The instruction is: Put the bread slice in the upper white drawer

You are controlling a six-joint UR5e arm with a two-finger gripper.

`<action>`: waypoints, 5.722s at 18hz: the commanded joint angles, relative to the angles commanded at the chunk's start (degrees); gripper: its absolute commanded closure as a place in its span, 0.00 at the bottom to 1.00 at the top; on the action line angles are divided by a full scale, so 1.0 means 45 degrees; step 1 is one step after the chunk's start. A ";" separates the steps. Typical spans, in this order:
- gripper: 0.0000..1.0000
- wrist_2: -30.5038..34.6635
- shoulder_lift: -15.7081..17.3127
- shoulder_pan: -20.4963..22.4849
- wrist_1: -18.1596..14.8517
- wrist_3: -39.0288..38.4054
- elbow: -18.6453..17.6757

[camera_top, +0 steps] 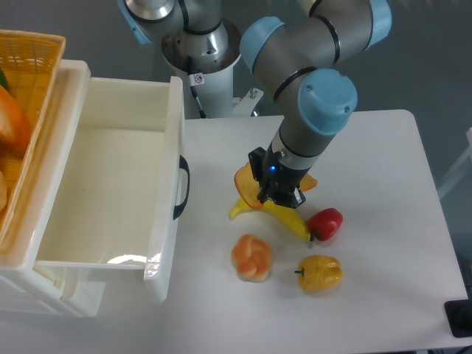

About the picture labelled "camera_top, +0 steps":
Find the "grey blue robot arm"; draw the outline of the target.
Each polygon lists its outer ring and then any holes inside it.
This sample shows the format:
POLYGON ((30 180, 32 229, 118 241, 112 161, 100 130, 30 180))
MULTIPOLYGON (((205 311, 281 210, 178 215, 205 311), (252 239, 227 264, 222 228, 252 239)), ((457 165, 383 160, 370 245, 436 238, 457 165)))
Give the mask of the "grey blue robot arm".
POLYGON ((355 86, 333 67, 382 41, 392 26, 386 1, 302 1, 307 19, 289 27, 267 16, 240 32, 222 16, 220 1, 120 1, 136 41, 157 43, 182 79, 187 116, 232 112, 233 68, 242 60, 281 110, 267 148, 249 154, 235 177, 243 200, 297 208, 302 180, 347 124, 358 102, 355 86))

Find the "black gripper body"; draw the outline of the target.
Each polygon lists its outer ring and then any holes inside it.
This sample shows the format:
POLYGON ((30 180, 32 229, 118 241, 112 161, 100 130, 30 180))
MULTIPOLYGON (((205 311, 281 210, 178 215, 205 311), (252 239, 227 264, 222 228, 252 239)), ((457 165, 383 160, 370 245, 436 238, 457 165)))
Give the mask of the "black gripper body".
POLYGON ((271 147, 264 150, 261 147, 249 153, 249 163, 251 171, 256 180, 268 176, 271 178, 271 197, 268 199, 276 205, 285 206, 285 198, 288 192, 294 188, 299 189, 302 178, 306 175, 306 170, 294 170, 282 164, 282 153, 273 152, 271 147))

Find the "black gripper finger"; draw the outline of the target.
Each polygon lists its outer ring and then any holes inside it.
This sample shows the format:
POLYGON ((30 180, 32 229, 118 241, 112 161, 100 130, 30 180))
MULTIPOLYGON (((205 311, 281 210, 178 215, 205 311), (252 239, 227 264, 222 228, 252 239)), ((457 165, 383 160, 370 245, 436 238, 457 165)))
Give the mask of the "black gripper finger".
POLYGON ((297 209, 299 206, 305 203, 305 201, 306 198, 303 192, 301 192, 298 188, 294 188, 293 191, 287 193, 285 198, 285 206, 292 209, 297 209))
POLYGON ((260 191, 257 194, 257 199, 261 204, 264 204, 271 197, 271 185, 271 178, 268 176, 259 180, 260 191))

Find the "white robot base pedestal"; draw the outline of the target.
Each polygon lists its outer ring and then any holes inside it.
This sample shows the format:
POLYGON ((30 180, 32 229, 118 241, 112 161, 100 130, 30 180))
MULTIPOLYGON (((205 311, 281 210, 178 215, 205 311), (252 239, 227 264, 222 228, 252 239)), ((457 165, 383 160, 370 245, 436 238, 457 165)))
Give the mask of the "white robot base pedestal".
POLYGON ((185 30, 162 39, 165 60, 183 82, 186 119, 230 117, 233 68, 240 60, 240 31, 222 18, 212 32, 185 30))

